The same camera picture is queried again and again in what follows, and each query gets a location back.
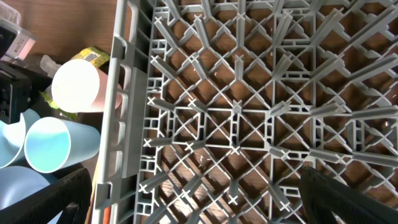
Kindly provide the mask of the dark blue plate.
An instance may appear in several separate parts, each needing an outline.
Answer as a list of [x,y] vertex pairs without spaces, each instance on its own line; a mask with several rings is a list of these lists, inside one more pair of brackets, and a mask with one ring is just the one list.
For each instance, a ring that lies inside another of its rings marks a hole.
[[36,193],[57,182],[52,174],[42,174],[23,166],[1,169],[1,223],[52,223],[61,215],[53,212],[44,194]]

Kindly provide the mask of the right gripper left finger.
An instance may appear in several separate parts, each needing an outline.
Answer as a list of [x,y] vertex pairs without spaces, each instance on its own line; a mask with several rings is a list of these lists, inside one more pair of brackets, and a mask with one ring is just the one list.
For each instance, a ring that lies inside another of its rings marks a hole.
[[1,211],[1,223],[84,223],[91,205],[91,178],[86,168],[66,175]]

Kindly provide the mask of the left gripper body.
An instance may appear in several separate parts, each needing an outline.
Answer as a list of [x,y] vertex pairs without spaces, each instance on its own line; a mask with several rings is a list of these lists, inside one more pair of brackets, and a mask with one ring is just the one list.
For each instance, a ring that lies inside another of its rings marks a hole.
[[19,114],[27,109],[31,81],[1,61],[1,121],[13,124],[20,121]]

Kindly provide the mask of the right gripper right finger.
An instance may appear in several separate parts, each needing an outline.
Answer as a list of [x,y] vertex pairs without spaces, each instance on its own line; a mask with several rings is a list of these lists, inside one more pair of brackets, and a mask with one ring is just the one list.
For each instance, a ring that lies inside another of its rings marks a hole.
[[341,182],[305,167],[299,192],[310,223],[397,223],[397,210]]

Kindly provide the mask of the yellow green snack wrapper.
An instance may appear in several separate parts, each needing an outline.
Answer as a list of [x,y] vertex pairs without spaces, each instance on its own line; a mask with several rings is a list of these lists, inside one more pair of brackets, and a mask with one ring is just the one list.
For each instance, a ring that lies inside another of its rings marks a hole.
[[[95,47],[87,47],[71,58],[71,60],[75,59],[86,60],[89,63],[93,64],[96,68],[100,68],[110,60],[110,56],[107,53],[100,51]],[[51,86],[47,87],[44,91],[40,91],[40,95],[52,109],[60,113],[60,116],[66,117],[71,120],[76,120],[78,116],[77,113],[69,113],[64,110],[61,110],[58,107],[58,105],[54,102],[51,92]]]

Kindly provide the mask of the light blue bowl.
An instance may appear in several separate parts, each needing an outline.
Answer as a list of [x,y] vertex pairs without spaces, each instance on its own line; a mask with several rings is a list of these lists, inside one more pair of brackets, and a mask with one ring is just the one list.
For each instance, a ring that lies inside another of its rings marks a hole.
[[25,159],[24,141],[30,127],[40,119],[32,109],[21,113],[20,121],[6,124],[1,121],[1,168]]

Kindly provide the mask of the white tissue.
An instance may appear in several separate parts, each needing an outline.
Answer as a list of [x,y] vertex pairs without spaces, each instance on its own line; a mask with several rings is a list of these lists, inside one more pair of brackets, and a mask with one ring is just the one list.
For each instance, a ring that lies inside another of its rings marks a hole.
[[40,61],[40,68],[50,78],[53,78],[55,76],[60,67],[61,65],[53,61],[48,55],[44,55]]

